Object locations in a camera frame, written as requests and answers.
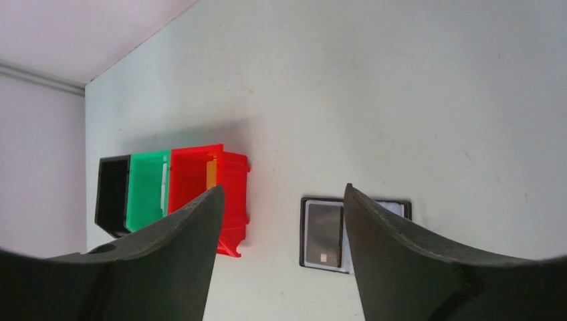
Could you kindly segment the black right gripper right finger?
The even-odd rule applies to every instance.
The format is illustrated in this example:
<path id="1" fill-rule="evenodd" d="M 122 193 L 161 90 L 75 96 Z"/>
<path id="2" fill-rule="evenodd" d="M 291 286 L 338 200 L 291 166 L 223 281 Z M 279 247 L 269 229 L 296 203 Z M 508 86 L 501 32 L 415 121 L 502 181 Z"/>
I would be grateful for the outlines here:
<path id="1" fill-rule="evenodd" d="M 398 216 L 352 185 L 344 217 L 367 320 L 565 320 L 566 258 L 477 249 Z"/>

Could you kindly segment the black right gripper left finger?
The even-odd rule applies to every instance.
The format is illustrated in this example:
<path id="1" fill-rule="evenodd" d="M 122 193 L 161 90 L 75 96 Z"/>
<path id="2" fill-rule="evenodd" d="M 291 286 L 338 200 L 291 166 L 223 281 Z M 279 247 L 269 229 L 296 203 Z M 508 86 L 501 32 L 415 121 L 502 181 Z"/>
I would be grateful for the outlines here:
<path id="1" fill-rule="evenodd" d="M 1 252 L 2 320 L 202 320 L 223 188 L 88 253 Z"/>

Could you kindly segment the black leather card holder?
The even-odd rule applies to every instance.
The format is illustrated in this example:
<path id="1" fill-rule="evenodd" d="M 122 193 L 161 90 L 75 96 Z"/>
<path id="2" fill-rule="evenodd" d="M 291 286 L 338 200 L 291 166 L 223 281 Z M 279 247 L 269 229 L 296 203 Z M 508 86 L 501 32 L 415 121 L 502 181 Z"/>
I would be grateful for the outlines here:
<path id="1" fill-rule="evenodd" d="M 299 265 L 340 274 L 355 274 L 343 198 L 302 197 L 300 218 Z"/>

